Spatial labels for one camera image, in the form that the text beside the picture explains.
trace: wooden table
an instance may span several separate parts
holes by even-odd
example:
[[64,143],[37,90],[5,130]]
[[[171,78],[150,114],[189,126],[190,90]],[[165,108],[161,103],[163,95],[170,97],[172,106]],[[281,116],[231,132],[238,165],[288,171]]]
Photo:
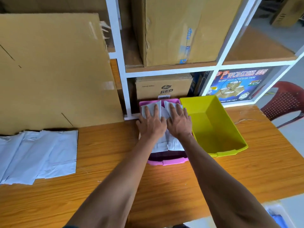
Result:
[[[256,106],[226,110],[249,148],[216,161],[261,203],[304,193],[304,159],[279,130]],[[0,226],[63,226],[137,139],[135,121],[80,128],[76,174],[39,179],[33,186],[1,185]],[[147,165],[129,223],[162,228],[209,215],[189,162]]]

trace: forearm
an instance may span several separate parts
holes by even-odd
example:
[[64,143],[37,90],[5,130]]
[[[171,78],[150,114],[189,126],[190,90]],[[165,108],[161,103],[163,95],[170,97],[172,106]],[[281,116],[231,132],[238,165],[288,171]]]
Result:
[[217,227],[278,227],[257,199],[196,142],[180,139]]
[[128,157],[91,193],[67,224],[79,228],[124,227],[156,141],[154,137],[141,137]]

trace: shelf frame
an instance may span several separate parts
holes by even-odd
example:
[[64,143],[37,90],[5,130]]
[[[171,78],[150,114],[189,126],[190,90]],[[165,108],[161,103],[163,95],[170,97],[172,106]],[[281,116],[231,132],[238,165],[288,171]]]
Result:
[[120,80],[122,84],[124,100],[126,105],[127,114],[124,115],[125,120],[137,119],[139,114],[132,114],[129,89],[127,84],[127,78],[131,77],[142,77],[142,76],[157,76],[177,73],[192,73],[201,71],[212,71],[212,74],[208,76],[200,96],[205,96],[214,80],[217,72],[223,69],[241,69],[241,68],[254,68],[254,67],[265,67],[265,66],[282,66],[282,68],[273,76],[273,78],[261,88],[257,95],[251,100],[226,102],[222,103],[224,107],[242,106],[255,104],[282,76],[284,76],[303,56],[304,46],[295,54],[298,58],[292,61],[275,61],[275,62],[259,62],[259,63],[246,63],[246,64],[232,64],[223,65],[224,60],[229,53],[233,43],[237,41],[244,33],[246,27],[249,25],[255,11],[262,0],[243,0],[239,10],[231,24],[229,31],[226,35],[222,48],[219,52],[218,59],[216,60],[215,66],[204,66],[204,67],[193,67],[193,68],[178,68],[168,70],[155,70],[155,71],[143,71],[143,72],[126,72],[123,47],[121,40],[121,22],[120,22],[120,11],[117,0],[106,0],[110,26],[112,30],[113,42],[115,52],[109,53],[111,59],[117,59],[118,70],[120,73]]

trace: chair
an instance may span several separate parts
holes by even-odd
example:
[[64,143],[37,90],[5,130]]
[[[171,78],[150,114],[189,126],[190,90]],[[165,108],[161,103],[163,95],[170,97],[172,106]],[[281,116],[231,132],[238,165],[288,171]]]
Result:
[[296,84],[287,81],[278,81],[274,86],[278,88],[275,96],[268,102],[261,111],[269,120],[274,120],[282,115],[301,111],[294,119],[283,123],[277,128],[295,122],[304,117],[304,89]]

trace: yellow plastic tray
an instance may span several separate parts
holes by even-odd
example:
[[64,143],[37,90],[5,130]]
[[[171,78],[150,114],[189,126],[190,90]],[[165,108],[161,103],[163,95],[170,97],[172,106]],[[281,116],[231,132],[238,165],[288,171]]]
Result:
[[181,98],[192,118],[192,133],[211,157],[235,155],[248,148],[216,96]]

